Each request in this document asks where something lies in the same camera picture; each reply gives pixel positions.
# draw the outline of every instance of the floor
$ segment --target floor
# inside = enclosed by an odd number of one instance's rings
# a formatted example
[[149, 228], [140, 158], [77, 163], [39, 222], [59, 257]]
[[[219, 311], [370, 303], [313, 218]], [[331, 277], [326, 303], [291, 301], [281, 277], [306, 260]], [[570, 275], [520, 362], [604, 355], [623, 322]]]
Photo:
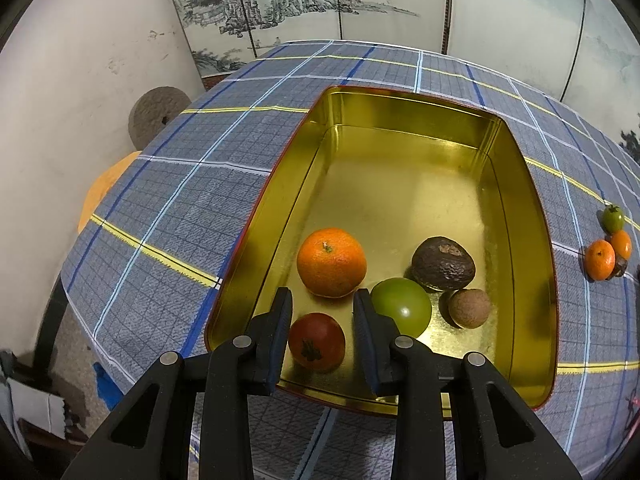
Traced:
[[[92, 365], [97, 360], [71, 309], [67, 308], [56, 337], [49, 375], [55, 390], [80, 417], [80, 427], [88, 436], [109, 415], [95, 389]], [[190, 459], [188, 478], [198, 478], [198, 464], [193, 459]]]

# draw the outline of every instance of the dark red tomato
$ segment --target dark red tomato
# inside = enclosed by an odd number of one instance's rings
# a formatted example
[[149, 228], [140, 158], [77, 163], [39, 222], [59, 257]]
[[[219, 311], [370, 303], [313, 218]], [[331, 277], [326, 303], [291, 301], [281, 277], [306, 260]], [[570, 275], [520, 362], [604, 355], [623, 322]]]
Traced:
[[327, 314], [312, 312], [302, 316], [289, 330], [289, 350], [295, 361], [309, 370], [325, 372], [344, 359], [344, 332]]

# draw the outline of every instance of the green tomato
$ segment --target green tomato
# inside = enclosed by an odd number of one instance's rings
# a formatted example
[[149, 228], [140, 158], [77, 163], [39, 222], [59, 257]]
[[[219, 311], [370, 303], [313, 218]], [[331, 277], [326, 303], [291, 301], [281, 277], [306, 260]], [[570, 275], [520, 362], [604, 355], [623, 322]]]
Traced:
[[609, 234], [616, 233], [625, 226], [625, 212], [619, 205], [609, 204], [602, 213], [602, 226]]
[[431, 300], [424, 289], [406, 278], [389, 278], [371, 291], [378, 314], [392, 318], [401, 334], [418, 337], [431, 321]]

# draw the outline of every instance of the blue cloth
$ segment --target blue cloth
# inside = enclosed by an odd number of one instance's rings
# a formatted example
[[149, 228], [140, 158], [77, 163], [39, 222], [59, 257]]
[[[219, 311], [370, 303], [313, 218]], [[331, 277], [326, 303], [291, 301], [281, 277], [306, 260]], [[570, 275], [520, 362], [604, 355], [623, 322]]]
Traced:
[[94, 371], [95, 387], [98, 390], [98, 397], [104, 401], [109, 411], [111, 411], [124, 395], [100, 363], [94, 363]]

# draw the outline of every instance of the gold tray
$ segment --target gold tray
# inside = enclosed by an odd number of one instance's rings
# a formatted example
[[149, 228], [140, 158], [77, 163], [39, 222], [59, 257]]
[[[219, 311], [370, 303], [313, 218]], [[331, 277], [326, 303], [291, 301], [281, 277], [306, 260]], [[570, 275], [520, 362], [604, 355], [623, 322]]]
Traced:
[[[360, 87], [328, 88], [274, 169], [236, 249], [205, 330], [207, 349], [268, 311], [279, 286], [293, 319], [325, 312], [340, 323], [346, 354], [334, 371], [310, 372], [287, 348], [279, 386], [327, 404], [395, 415], [376, 398], [354, 359], [352, 295], [311, 295], [296, 270], [316, 229], [350, 232], [367, 257], [360, 286], [404, 275], [426, 238], [460, 243], [476, 264], [469, 285], [495, 309], [475, 330], [452, 327], [431, 294], [433, 315], [418, 338], [434, 352], [482, 352], [531, 407], [548, 397], [556, 366], [556, 282], [540, 200], [505, 122], [443, 99]], [[445, 415], [449, 399], [443, 396]]]

